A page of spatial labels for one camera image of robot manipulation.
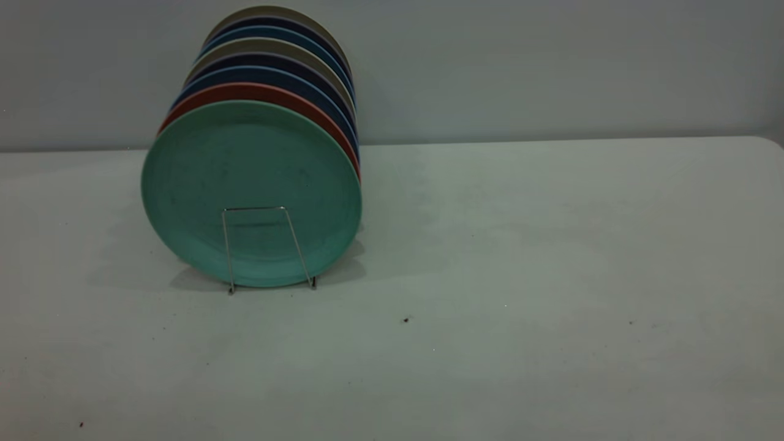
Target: table surface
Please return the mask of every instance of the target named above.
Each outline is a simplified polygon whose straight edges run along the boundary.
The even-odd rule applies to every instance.
[[[784,434],[771,141],[366,147],[318,289],[233,297],[147,223],[144,155],[0,155],[3,439]]]

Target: blue plate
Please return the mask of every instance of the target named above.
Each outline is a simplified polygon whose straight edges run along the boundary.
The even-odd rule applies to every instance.
[[[226,34],[223,34],[220,37],[210,41],[210,43],[207,46],[205,46],[204,49],[202,49],[201,52],[198,54],[196,60],[198,60],[204,54],[209,52],[210,49],[213,49],[224,43],[230,42],[232,40],[237,40],[240,38],[251,38],[251,37],[277,38],[278,40],[290,42],[292,44],[298,45],[304,49],[311,51],[313,54],[321,58],[329,67],[331,67],[332,70],[335,71],[335,73],[340,77],[340,80],[343,81],[343,84],[346,85],[346,88],[349,89],[349,92],[351,92],[351,97],[354,99],[354,104],[357,103],[356,96],[354,95],[354,82],[340,66],[340,63],[338,63],[337,60],[335,60],[335,57],[333,57],[328,50],[324,49],[324,47],[322,47],[315,41],[311,40],[310,38],[300,34],[299,32],[294,32],[294,31],[290,31],[289,29],[284,29],[283,27],[249,26],[249,27],[241,27],[231,32],[227,32]]]
[[[294,74],[309,82],[310,84],[318,87],[327,95],[327,97],[329,97],[329,99],[338,105],[340,111],[343,112],[344,115],[353,114],[348,107],[348,103],[344,102],[338,91],[335,90],[335,87],[329,81],[327,81],[324,76],[297,60],[288,58],[287,56],[278,55],[276,53],[239,53],[237,55],[226,56],[219,60],[213,61],[211,64],[208,64],[204,69],[197,72],[187,84],[191,84],[199,78],[215,71],[220,71],[228,67],[240,66],[273,67],[275,69]]]
[[[172,104],[172,109],[179,104],[180,101],[196,92],[228,82],[257,82],[259,84],[268,84],[270,86],[288,90],[291,93],[295,93],[302,98],[309,100],[326,113],[327,116],[338,125],[340,130],[346,134],[346,137],[351,142],[351,147],[354,149],[354,153],[357,154],[357,159],[359,159],[359,143],[357,141],[356,127],[353,125],[354,122],[340,110],[338,105],[335,104],[335,101],[332,101],[332,99],[318,87],[300,77],[272,67],[228,67],[207,74],[183,89],[174,101],[174,104]]]
[[[289,29],[294,32],[298,32],[314,42],[318,43],[321,47],[327,50],[332,58],[334,58],[338,63],[340,63],[340,67],[343,69],[344,72],[351,72],[351,69],[348,68],[348,63],[340,56],[338,51],[332,46],[326,39],[324,39],[321,35],[319,35],[313,29],[309,27],[297,23],[292,20],[286,20],[285,18],[279,18],[276,16],[255,16],[249,17],[243,20],[238,20],[230,24],[229,26],[224,27],[220,31],[216,32],[213,37],[205,43],[205,46],[208,46],[212,40],[218,39],[229,32],[236,31],[237,29],[243,27],[251,27],[251,26],[275,26],[275,27],[283,27],[284,29]]]

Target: wire plate stand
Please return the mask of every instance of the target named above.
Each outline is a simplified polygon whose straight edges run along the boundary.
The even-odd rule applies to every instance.
[[[268,210],[281,210],[286,215],[286,220],[289,222],[289,228],[292,231],[292,237],[294,238],[294,246],[296,247],[296,252],[299,254],[299,261],[302,262],[302,269],[305,270],[305,277],[307,277],[307,284],[310,286],[312,290],[316,289],[316,276],[310,277],[310,273],[307,271],[307,265],[305,265],[305,256],[302,254],[302,250],[299,247],[299,241],[296,239],[296,232],[294,231],[294,224],[292,224],[292,218],[289,216],[289,209],[284,206],[258,206],[258,207],[249,207],[249,208],[224,208],[223,212],[221,212],[220,217],[223,220],[223,238],[226,240],[226,263],[229,267],[229,295],[234,294],[234,291],[237,290],[237,286],[234,284],[234,273],[231,271],[231,249],[229,247],[229,230],[226,225],[226,213],[233,213],[236,211],[268,211]]]

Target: gray wall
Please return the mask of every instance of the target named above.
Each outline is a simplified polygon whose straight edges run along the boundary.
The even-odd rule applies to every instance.
[[[0,2],[0,148],[148,145],[255,2]],[[343,44],[366,144],[775,133],[781,0],[286,0]]]

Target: plate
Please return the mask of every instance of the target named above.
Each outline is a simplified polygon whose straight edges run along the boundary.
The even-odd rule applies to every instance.
[[[153,229],[183,261],[229,281],[221,213],[286,206],[311,276],[334,264],[361,218],[359,181],[315,122],[259,101],[207,104],[169,125],[147,154],[142,200]],[[280,210],[227,214],[234,282],[306,280]]]
[[[238,55],[240,53],[275,53],[305,64],[329,81],[329,84],[332,85],[335,91],[342,97],[343,101],[346,102],[346,106],[351,109],[351,118],[354,119],[354,114],[356,113],[356,110],[354,109],[354,100],[346,88],[346,85],[343,84],[343,81],[340,80],[335,71],[312,52],[308,52],[292,43],[276,40],[274,38],[242,38],[216,47],[196,61],[196,64],[191,68],[191,73],[188,74],[185,79],[185,84],[190,82],[199,71],[209,66],[211,63],[226,56]]]
[[[296,75],[301,79],[309,82],[310,84],[318,87],[329,97],[335,104],[338,105],[340,110],[345,115],[353,115],[351,108],[349,108],[343,97],[335,90],[332,83],[327,81],[321,74],[314,71],[305,64],[297,60],[288,58],[287,56],[278,55],[276,53],[238,53],[235,55],[226,56],[219,60],[213,61],[206,67],[196,73],[189,82],[198,80],[208,74],[228,67],[241,67],[241,66],[261,66],[272,67],[279,69],[283,72]]]
[[[351,140],[351,145],[354,146],[354,153],[359,158],[359,148],[357,142],[357,131],[354,122],[346,116],[323,91],[318,87],[310,84],[309,82],[301,79],[300,77],[291,73],[281,71],[272,67],[259,67],[259,66],[242,66],[242,67],[228,67],[207,74],[198,80],[188,85],[177,99],[174,101],[172,109],[185,100],[190,95],[193,95],[200,90],[207,89],[208,87],[218,86],[228,82],[255,82],[259,84],[269,84],[271,86],[279,87],[288,90],[291,93],[301,96],[302,98],[315,104],[331,118],[338,127],[346,134],[346,137]]]
[[[201,92],[194,93],[183,101],[177,104],[177,107],[169,112],[166,120],[161,124],[158,130],[158,135],[172,122],[177,120],[180,116],[185,115],[189,111],[199,108],[206,104],[216,103],[219,101],[229,100],[254,100],[264,101],[267,103],[276,104],[278,106],[295,111],[311,121],[318,124],[322,129],[330,134],[343,152],[346,153],[351,165],[357,172],[357,177],[360,177],[359,162],[357,155],[354,153],[354,148],[351,146],[346,135],[340,130],[337,124],[332,121],[320,108],[316,107],[313,103],[304,98],[283,90],[279,87],[270,86],[268,84],[256,84],[254,82],[230,82],[221,84],[219,86],[209,87]]]
[[[319,44],[324,43],[325,49],[335,56],[336,60],[343,66],[343,70],[351,76],[351,66],[348,64],[348,58],[343,53],[343,49],[341,49],[337,40],[332,37],[332,34],[307,15],[281,6],[253,6],[229,15],[210,31],[203,46],[206,46],[210,40],[216,37],[220,37],[240,27],[248,26],[285,27],[286,29],[299,32]]]
[[[351,98],[354,100],[354,105],[357,103],[356,95],[354,94],[354,81],[351,77],[343,70],[340,66],[340,63],[335,60],[335,57],[332,56],[327,50],[325,50],[321,45],[314,42],[310,38],[300,34],[299,32],[290,31],[289,29],[284,29],[283,27],[275,27],[275,26],[251,26],[251,27],[241,27],[240,29],[235,29],[234,31],[228,32],[226,34],[221,35],[220,37],[212,40],[204,49],[201,50],[199,53],[198,58],[201,58],[202,55],[209,52],[213,48],[220,46],[224,43],[228,43],[232,40],[238,40],[240,38],[276,38],[278,40],[283,40],[284,42],[292,43],[293,45],[297,45],[302,47],[303,49],[312,52],[315,56],[319,57],[322,61],[324,61],[337,75],[340,77],[340,80],[343,84],[346,85],[349,93],[351,93]]]

